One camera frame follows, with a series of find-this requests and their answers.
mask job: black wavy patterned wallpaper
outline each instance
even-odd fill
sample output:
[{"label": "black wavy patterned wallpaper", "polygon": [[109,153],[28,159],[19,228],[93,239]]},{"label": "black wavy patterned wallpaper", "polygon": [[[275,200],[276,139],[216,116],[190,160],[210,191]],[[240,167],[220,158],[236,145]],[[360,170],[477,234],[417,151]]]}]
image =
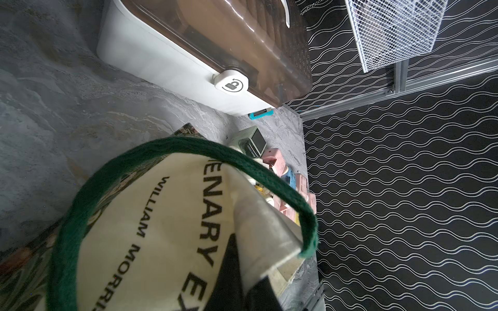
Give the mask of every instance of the black wavy patterned wallpaper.
[{"label": "black wavy patterned wallpaper", "polygon": [[498,72],[304,123],[329,311],[498,309]]},{"label": "black wavy patterned wallpaper", "polygon": [[[343,0],[296,0],[308,23],[313,88],[290,101],[297,112],[393,84],[393,66],[363,73]],[[434,50],[410,59],[408,78],[498,54],[498,1],[449,0]]]}]

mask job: pink toy block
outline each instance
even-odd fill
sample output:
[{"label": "pink toy block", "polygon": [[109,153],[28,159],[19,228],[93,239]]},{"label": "pink toy block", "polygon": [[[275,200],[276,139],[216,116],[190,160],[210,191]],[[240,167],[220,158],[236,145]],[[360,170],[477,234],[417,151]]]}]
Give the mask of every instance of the pink toy block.
[{"label": "pink toy block", "polygon": [[288,210],[290,208],[289,205],[287,205],[284,201],[282,201],[282,204],[280,205],[280,209],[279,211],[281,213],[284,213],[286,210]]},{"label": "pink toy block", "polygon": [[282,157],[282,152],[278,148],[267,149],[261,156],[263,163],[269,164],[273,172],[281,177],[285,170],[285,160]]},{"label": "pink toy block", "polygon": [[283,214],[293,222],[296,222],[297,213],[292,208],[287,209],[286,211],[283,212]]},{"label": "pink toy block", "polygon": [[314,193],[308,193],[308,204],[311,206],[311,209],[316,214],[316,195]]},{"label": "pink toy block", "polygon": [[282,200],[277,197],[277,196],[273,196],[273,207],[276,208],[277,210],[280,210],[280,206],[282,205]]},{"label": "pink toy block", "polygon": [[307,192],[302,192],[302,191],[298,191],[300,195],[303,196],[303,198],[305,199],[306,202],[308,202],[308,193]]},{"label": "pink toy block", "polygon": [[308,180],[299,173],[296,174],[296,190],[301,194],[308,192]]}]

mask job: lock icon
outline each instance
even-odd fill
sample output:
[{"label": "lock icon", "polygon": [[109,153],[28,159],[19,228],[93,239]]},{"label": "lock icon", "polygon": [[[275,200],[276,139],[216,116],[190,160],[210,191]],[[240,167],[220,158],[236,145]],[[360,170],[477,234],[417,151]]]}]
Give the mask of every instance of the lock icon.
[{"label": "lock icon", "polygon": [[215,88],[230,95],[239,95],[249,88],[249,79],[237,70],[228,69],[214,79]]},{"label": "lock icon", "polygon": [[232,82],[225,84],[225,88],[235,91],[239,85],[240,83],[234,79]]}]

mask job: gray marble floor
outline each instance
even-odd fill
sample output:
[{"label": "gray marble floor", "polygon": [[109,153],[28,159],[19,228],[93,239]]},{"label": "gray marble floor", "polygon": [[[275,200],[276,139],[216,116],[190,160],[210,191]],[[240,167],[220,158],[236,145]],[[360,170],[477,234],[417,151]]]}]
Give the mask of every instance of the gray marble floor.
[{"label": "gray marble floor", "polygon": [[301,119],[232,117],[101,62],[100,0],[0,3],[0,258],[62,217],[101,165],[192,123],[210,140],[258,125],[306,173]]}]

